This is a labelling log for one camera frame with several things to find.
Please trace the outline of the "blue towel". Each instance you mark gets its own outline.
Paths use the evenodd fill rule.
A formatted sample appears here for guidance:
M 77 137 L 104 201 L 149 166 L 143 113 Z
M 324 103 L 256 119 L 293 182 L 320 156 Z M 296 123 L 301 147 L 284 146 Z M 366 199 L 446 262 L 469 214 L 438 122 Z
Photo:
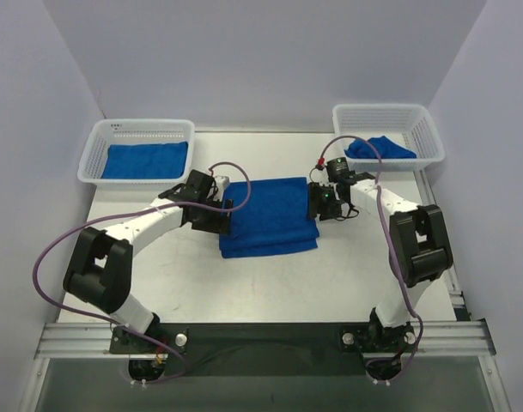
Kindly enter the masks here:
M 307 217 L 307 179 L 283 179 L 234 182 L 224 192 L 226 200 L 246 205 L 231 216 L 229 235 L 219 237 L 222 257 L 255 258 L 311 251 L 318 247 L 319 230 Z
M 112 145 L 103 179 L 176 179 L 185 170 L 187 142 Z

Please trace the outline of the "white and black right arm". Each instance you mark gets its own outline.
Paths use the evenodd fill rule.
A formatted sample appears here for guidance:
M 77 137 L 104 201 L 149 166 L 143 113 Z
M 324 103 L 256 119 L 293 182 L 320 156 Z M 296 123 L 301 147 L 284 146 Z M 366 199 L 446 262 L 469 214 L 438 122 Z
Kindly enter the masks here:
M 382 187 L 378 175 L 350 170 L 344 157 L 321 158 L 313 169 L 327 181 L 308 183 L 310 219 L 346 221 L 365 212 L 380 220 L 396 287 L 373 314 L 383 330 L 406 325 L 424 292 L 453 265 L 441 209 L 402 198 Z

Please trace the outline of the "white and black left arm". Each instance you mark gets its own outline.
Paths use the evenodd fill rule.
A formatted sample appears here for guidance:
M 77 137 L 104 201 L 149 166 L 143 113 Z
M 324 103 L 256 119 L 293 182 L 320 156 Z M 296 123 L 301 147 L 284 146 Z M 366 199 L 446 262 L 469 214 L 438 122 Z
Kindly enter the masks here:
M 163 234 L 187 224 L 229 234 L 233 200 L 223 200 L 229 178 L 197 170 L 161 194 L 146 213 L 103 229 L 87 227 L 76 241 L 64 291 L 146 336 L 159 337 L 160 319 L 131 294 L 133 258 Z

